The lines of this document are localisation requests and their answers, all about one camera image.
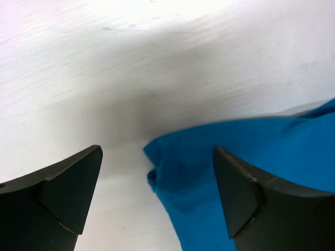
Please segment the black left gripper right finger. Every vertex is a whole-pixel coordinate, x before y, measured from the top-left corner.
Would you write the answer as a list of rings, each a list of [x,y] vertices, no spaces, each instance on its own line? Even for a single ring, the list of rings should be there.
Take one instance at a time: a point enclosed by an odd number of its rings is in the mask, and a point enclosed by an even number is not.
[[[275,176],[220,147],[213,166],[237,250],[334,250],[334,193]]]

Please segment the blue t-shirt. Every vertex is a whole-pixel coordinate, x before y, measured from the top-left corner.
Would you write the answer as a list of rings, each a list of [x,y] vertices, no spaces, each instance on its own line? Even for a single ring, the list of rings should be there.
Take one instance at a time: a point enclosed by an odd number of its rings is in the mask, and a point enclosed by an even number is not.
[[[183,250],[234,250],[213,168],[222,147],[276,176],[334,191],[334,101],[298,117],[211,123],[154,139],[143,149],[147,179]]]

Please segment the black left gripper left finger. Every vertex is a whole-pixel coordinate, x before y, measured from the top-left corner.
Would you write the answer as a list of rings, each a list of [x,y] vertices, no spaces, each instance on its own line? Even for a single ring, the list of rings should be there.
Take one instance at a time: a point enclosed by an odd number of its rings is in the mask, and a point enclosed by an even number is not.
[[[92,145],[1,184],[1,250],[74,250],[103,159]]]

